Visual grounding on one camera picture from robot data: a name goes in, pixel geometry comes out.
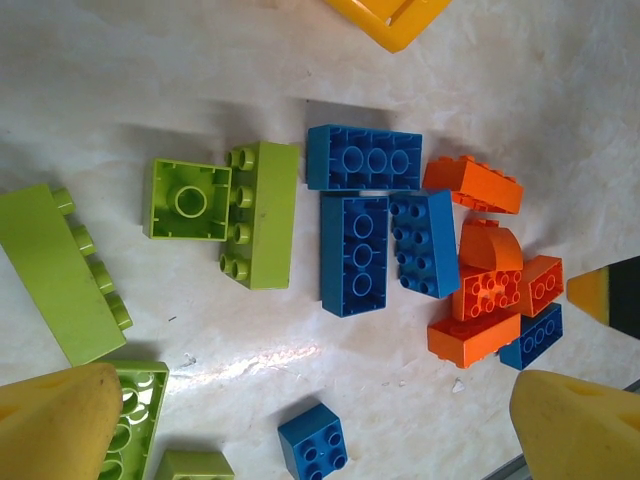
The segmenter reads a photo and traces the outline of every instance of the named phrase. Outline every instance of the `blue brick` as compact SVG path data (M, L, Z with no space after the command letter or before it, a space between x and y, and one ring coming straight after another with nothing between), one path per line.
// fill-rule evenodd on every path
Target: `blue brick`
M500 349L500 361L524 370L562 337L562 306L552 303L535 318L522 316L522 335Z
M322 197L322 308L339 316L387 304L389 197Z
M393 215L400 283L435 298L460 288L451 192L395 194Z
M311 190L419 190L422 135L324 125L309 129Z
M278 427L287 469L297 480L322 480L347 463L340 419L323 404Z

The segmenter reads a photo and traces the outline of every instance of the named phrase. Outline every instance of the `orange sloped brick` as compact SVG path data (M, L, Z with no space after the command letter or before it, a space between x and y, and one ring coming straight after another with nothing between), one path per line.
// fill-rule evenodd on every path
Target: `orange sloped brick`
M462 287L453 294L453 317L464 322L491 313L496 308L518 303L521 277L519 270L487 272L474 267L460 267Z
M518 291L520 301L509 310L527 317L538 315L564 292L562 259L538 255L525 262Z
M458 368L469 368L520 336L520 314L496 310L468 322L449 317L427 329L427 348Z
M422 181L426 189L449 189L453 201L478 212L518 213L524 188L513 177L476 163L471 156L429 162Z
M484 270L522 270L522 249L508 228L495 220L467 220L460 236L460 263Z

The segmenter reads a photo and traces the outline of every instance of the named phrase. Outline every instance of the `rectangular blue brick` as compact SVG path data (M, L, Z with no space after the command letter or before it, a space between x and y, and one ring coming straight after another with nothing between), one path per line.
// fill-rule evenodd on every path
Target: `rectangular blue brick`
M522 335L500 349L500 361L524 370L562 337L562 306L552 303L535 318L522 315Z
M339 316L387 304L389 197L322 197L322 308Z
M309 129L311 190L419 190L422 135L324 125Z
M458 290L460 273L451 192L395 194L389 210L402 286L435 298Z
M297 480L322 480L347 463L340 419L323 404L278 427L287 469Z

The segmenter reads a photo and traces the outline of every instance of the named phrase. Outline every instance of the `lime green brick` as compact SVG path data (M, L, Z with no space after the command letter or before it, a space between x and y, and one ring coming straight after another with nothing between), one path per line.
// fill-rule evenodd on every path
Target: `lime green brick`
M0 196L0 243L71 365L126 343L131 318L114 292L84 226L69 228L75 210L66 189L36 185Z
M231 168L157 158L149 177L143 222L146 235L226 240Z
M155 480L233 480L235 475L220 452L180 452L162 455Z
M112 361L122 387L122 414L98 480L143 480L169 369L162 362Z
M252 290L289 286L298 158L298 147L268 142L227 155L232 205L220 270Z

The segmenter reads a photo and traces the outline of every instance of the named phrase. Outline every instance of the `white table surface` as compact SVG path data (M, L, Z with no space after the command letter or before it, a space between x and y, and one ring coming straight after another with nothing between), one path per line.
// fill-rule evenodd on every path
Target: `white table surface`
M219 272L216 244L142 234L154 156L221 162L244 141L304 145L326 122L420 132L425 161L474 153L525 186L520 215L501 218L527 255L561 256L572 276L640 253L633 0L453 0L397 55L320 0L0 12L0 192L71 191L135 322L114 357L170 367L150 473L172 445L222 449L239 479L290 478L276 427L315 399L342 419L350 461L336 480L480 478L520 452L517 372L427 352L447 302L401 288L392 257L385 310L321 309L319 196L302 158L291 287L251 292ZM0 383L66 368L4 254L0 278ZM536 368L616 387L640 377L640 342L562 303L565 336Z

